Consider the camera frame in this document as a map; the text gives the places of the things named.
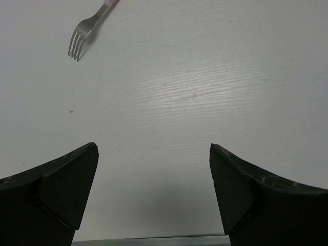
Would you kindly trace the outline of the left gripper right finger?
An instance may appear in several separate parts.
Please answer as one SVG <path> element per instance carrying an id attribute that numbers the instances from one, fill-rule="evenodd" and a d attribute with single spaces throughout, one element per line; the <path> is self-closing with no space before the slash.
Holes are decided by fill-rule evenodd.
<path id="1" fill-rule="evenodd" d="M 210 169 L 231 245 L 327 245 L 327 190 L 251 164 L 220 145 Z"/>

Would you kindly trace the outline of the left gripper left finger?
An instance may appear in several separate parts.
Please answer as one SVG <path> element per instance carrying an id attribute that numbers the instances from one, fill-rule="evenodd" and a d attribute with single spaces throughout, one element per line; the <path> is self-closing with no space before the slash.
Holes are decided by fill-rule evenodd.
<path id="1" fill-rule="evenodd" d="M 1 245 L 71 245 L 99 159 L 90 142 L 1 179 Z"/>

